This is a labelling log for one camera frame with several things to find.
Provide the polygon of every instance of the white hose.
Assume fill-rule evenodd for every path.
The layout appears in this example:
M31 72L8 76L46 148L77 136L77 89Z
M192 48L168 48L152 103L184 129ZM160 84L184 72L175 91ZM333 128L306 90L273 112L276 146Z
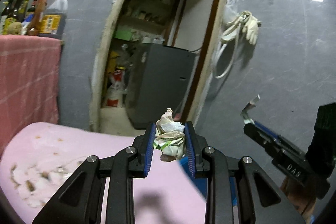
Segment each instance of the white hose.
M215 57L215 61L214 61L214 64L213 64L212 71L213 71L213 75L216 79L221 79L225 75L227 75L227 73L229 72L229 70L231 69L231 67L233 65L233 61L234 61L235 56L236 56L236 49L237 49L238 41L239 41L240 28L241 28L241 23L239 23L239 25L238 25L237 35L236 35L236 38L235 38L235 47L233 48L233 53L232 53L230 63L227 66L227 68L225 69L225 71L219 76L217 76L217 64L218 64L218 61L219 61L220 57L222 56L222 54L223 54L223 52L224 52L224 50L227 46L227 43L222 45L221 49L219 50L219 53Z

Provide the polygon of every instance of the pink towel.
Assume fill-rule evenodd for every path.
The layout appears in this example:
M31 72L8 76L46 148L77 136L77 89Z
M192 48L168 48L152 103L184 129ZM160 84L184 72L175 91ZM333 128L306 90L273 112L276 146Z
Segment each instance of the pink towel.
M25 126L57 123L59 58L57 39L0 35L0 156Z

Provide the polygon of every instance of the wooden door frame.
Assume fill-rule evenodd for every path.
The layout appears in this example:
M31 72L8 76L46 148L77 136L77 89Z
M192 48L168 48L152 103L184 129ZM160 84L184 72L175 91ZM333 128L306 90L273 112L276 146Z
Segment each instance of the wooden door frame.
M111 8L110 15L106 19L105 28L101 36L100 46L97 49L94 60L93 72L90 83L92 99L89 106L89 123L90 130L95 132L100 131L100 106L105 67L108 59L111 40L117 25L118 17L123 3L124 0L113 0L113 6ZM202 94L202 90L205 87L207 75L209 74L211 56L215 49L215 45L218 42L218 36L221 28L221 19L223 16L223 7L226 3L226 0L217 0L216 3L217 9L215 9L213 6L210 13L210 18L212 21L208 22L208 26L213 25L212 31L208 31L208 28L206 31L208 47L202 49L200 54L200 58L202 55L203 64L201 65L201 63L198 62L196 68L197 77L194 77L192 83L193 92L189 92L187 103L184 108L185 110L189 109L188 115L184 114L184 118L187 116L188 120L192 120L192 117L194 116L200 102L200 99L198 97L200 97L200 95Z
M222 4L224 2L226 3L226 0L213 0L212 2L208 26L205 31L201 52L199 53L194 78L182 112L181 122L195 121L202 91L206 85L206 79L210 75L209 71L211 72L211 57L221 30Z

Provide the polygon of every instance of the refrigerator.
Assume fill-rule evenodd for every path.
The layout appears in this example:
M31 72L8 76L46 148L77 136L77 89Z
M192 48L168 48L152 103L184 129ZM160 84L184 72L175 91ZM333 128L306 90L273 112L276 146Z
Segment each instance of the refrigerator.
M126 112L135 129L156 122L167 108L175 112L186 94L195 54L181 48L144 43L133 56Z

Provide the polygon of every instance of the crumpled plastic bag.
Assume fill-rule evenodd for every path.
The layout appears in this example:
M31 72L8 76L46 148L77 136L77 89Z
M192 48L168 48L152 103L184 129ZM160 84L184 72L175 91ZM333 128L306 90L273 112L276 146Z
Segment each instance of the crumpled plastic bag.
M180 160L184 155L184 125L174 122L173 111L168 108L161 119L156 122L156 138L154 148L162 151L162 161Z

